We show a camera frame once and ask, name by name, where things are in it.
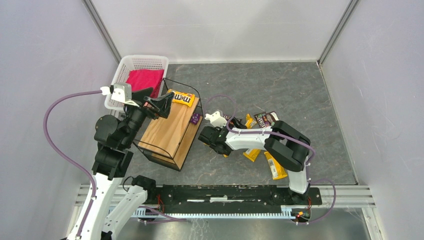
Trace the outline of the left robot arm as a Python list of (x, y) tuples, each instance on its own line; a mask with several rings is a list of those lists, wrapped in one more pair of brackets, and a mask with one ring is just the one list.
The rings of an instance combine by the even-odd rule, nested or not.
[(136, 209), (155, 188), (153, 179), (138, 176), (130, 186), (124, 199), (110, 210), (114, 194), (126, 175), (133, 157), (129, 149), (144, 121), (167, 119), (175, 96), (173, 91), (152, 98), (153, 88), (131, 91), (127, 83), (103, 86), (102, 95), (110, 95), (123, 103), (125, 117), (118, 119), (108, 114), (95, 124), (94, 140), (97, 153), (92, 166), (92, 178), (88, 195), (75, 225), (68, 235), (69, 240), (115, 240), (132, 217)]

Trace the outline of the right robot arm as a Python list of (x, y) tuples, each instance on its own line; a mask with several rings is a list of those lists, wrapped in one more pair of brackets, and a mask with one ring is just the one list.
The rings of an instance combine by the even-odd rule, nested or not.
[(198, 139), (217, 154), (259, 149), (268, 152), (283, 167), (289, 180), (288, 194), (293, 201), (305, 201), (310, 189), (307, 165), (316, 155), (311, 141), (304, 134), (278, 120), (264, 128), (206, 126)]

